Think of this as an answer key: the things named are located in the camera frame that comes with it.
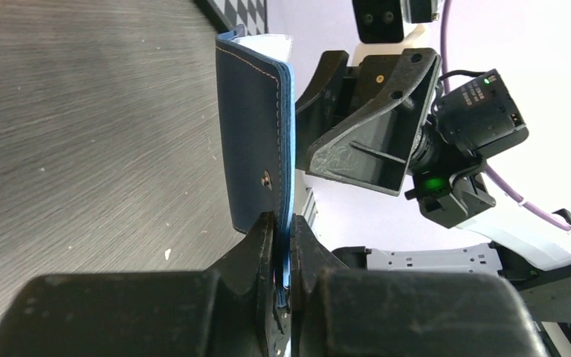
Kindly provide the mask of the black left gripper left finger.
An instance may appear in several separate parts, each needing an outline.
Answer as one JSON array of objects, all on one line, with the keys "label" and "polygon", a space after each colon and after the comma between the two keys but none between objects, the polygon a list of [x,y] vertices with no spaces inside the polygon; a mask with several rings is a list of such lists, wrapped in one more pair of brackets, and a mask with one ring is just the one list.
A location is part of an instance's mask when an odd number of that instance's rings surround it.
[{"label": "black left gripper left finger", "polygon": [[201,271],[46,274],[0,321],[0,356],[269,356],[274,215]]}]

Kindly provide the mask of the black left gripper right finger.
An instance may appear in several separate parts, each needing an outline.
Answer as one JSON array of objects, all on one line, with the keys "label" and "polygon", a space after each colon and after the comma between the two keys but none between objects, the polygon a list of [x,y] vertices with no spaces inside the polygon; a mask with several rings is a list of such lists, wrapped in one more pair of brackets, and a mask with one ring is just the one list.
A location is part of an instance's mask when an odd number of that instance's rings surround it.
[{"label": "black left gripper right finger", "polygon": [[521,297],[487,274],[346,267],[290,230],[293,356],[545,356]]}]

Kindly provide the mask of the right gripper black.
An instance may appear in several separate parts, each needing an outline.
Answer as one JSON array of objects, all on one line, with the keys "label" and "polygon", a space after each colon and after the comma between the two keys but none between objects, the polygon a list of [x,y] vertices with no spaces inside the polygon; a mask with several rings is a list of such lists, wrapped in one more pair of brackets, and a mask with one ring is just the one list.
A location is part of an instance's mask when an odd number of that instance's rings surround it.
[{"label": "right gripper black", "polygon": [[444,90],[432,48],[369,55],[322,53],[296,102],[296,162],[305,172],[414,200],[428,220],[457,226],[494,207],[481,172],[529,135],[495,71]]}]

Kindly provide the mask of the blue leather card holder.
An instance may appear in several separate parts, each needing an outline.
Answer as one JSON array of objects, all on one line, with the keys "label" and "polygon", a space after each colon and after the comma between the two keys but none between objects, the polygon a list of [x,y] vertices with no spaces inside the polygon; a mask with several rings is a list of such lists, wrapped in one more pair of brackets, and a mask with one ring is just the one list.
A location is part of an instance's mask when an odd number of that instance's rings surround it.
[{"label": "blue leather card holder", "polygon": [[251,35],[237,25],[216,37],[222,159],[234,229],[247,233],[275,215],[277,305],[288,304],[295,189],[294,71],[289,35]]}]

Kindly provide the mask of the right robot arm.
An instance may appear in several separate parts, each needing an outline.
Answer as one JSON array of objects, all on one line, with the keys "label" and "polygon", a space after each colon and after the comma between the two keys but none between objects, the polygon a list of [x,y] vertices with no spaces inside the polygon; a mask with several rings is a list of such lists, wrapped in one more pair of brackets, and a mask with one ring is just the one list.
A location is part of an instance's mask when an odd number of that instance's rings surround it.
[{"label": "right robot arm", "polygon": [[296,104],[296,166],[310,176],[402,194],[407,176],[424,218],[486,242],[438,251],[334,250],[350,268],[485,273],[507,279],[536,321],[571,324],[571,213],[543,213],[487,161],[529,135],[496,70],[467,71],[444,93],[440,55],[430,48],[370,55],[351,66],[326,51]]}]

